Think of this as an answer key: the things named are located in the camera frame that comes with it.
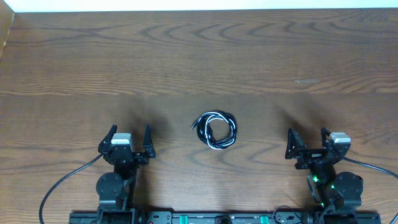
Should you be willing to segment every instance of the black cable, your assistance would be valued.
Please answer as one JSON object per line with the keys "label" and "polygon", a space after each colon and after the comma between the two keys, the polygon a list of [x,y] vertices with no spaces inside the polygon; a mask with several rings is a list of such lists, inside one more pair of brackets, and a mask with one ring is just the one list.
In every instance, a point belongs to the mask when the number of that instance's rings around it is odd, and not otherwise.
{"label": "black cable", "polygon": [[278,221],[276,220],[276,213],[277,213],[277,211],[278,211],[280,208],[282,208],[282,207],[286,207],[286,208],[290,209],[290,210],[294,213],[294,215],[300,220],[299,222],[294,223],[294,224],[299,224],[299,223],[302,223],[302,222],[303,222],[302,217],[299,217],[299,215],[293,210],[293,208],[291,208],[291,207],[289,207],[289,206],[287,206],[287,205],[281,205],[281,206],[277,207],[277,208],[274,210],[274,212],[272,212],[272,218],[274,219],[274,221],[275,221],[277,224],[281,224],[281,223],[278,222]]}
{"label": "black cable", "polygon": [[59,184],[61,184],[62,181],[64,181],[66,178],[70,177],[73,174],[76,174],[77,172],[83,170],[84,168],[87,168],[88,166],[92,165],[95,161],[97,161],[99,158],[101,158],[103,154],[101,153],[100,155],[98,155],[95,159],[93,159],[92,161],[90,161],[89,163],[87,163],[86,165],[82,166],[79,169],[76,169],[72,172],[70,172],[69,174],[67,174],[65,177],[62,177],[60,180],[58,180],[58,182],[56,184],[54,184],[54,186],[52,186],[52,188],[47,192],[47,194],[44,196],[42,203],[40,204],[40,209],[39,209],[39,220],[41,224],[44,224],[43,221],[43,208],[44,208],[44,203],[47,200],[47,198],[50,196],[50,194],[52,193],[52,191],[58,187]]}
{"label": "black cable", "polygon": [[[210,127],[210,122],[215,119],[225,121],[229,125],[228,135],[220,141],[217,141],[213,137],[213,130]],[[235,117],[229,113],[222,111],[206,112],[194,122],[191,129],[194,129],[195,127],[197,127],[199,139],[212,149],[226,149],[236,141],[238,127],[236,125]]]}
{"label": "black cable", "polygon": [[390,224],[394,224],[397,220],[398,220],[398,213],[397,213],[397,215],[392,219],[392,221],[390,222]]}
{"label": "black cable", "polygon": [[[359,162],[359,161],[355,161],[355,160],[353,160],[353,159],[348,159],[347,157],[344,157],[343,159],[344,159],[345,161],[348,161],[348,162],[352,162],[352,163],[355,163],[355,164],[358,164],[358,165],[362,165],[362,166],[365,166],[365,167],[368,167],[368,168],[376,169],[376,170],[378,170],[378,171],[381,171],[381,172],[383,172],[383,173],[385,173],[385,174],[389,174],[389,175],[395,177],[396,179],[398,179],[398,174],[395,174],[395,173],[393,173],[393,172],[391,172],[391,171],[389,171],[389,170],[386,170],[386,169],[383,169],[383,168],[380,168],[380,167],[377,167],[377,166],[374,166],[374,165],[371,165],[371,164],[367,164],[367,163],[365,163],[365,162]],[[397,220],[398,220],[398,213],[397,213],[397,215],[392,219],[392,221],[390,222],[390,224],[394,224]]]}

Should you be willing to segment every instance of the wooden table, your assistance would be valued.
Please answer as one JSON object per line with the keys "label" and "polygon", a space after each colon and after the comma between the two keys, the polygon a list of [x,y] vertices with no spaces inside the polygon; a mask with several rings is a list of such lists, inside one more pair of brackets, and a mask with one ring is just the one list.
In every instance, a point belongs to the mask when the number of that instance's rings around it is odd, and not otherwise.
{"label": "wooden table", "polygon": [[[62,176],[98,155],[112,124],[158,155],[134,201],[178,210],[313,206],[307,170],[285,160],[287,130],[319,147],[322,126],[352,138],[347,157],[398,172],[398,10],[17,14],[0,64],[0,223],[37,223]],[[235,115],[238,140],[209,149],[190,126]],[[222,135],[223,124],[216,131]],[[383,223],[397,182],[341,161],[364,179],[363,205]],[[100,160],[62,183],[46,223],[95,210]]]}

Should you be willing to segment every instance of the green connector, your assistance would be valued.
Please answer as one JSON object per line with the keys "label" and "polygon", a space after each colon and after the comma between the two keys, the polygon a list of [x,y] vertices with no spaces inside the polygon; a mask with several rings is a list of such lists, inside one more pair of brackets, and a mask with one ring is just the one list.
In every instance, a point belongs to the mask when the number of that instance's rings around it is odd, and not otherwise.
{"label": "green connector", "polygon": [[260,224],[269,224],[268,216],[261,216],[260,217]]}
{"label": "green connector", "polygon": [[188,224],[188,215],[180,216],[180,224]]}

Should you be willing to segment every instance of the coiled cable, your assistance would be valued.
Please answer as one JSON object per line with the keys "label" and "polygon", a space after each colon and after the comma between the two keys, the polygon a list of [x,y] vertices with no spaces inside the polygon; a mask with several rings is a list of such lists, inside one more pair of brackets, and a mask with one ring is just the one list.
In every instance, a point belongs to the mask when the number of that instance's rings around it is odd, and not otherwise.
{"label": "coiled cable", "polygon": [[[224,139],[219,141],[213,137],[213,130],[210,127],[210,122],[215,119],[225,121],[229,125],[229,133]],[[191,129],[194,129],[195,127],[197,127],[199,139],[212,149],[226,149],[236,141],[238,127],[236,125],[235,117],[232,114],[222,111],[206,112],[193,123]]]}

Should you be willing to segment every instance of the white wall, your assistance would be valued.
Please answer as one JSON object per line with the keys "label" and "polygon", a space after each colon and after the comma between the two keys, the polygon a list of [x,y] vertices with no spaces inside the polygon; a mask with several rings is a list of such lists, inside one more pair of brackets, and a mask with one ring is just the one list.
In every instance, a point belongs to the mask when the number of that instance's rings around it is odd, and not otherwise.
{"label": "white wall", "polygon": [[5,0],[15,12],[398,7],[398,0]]}

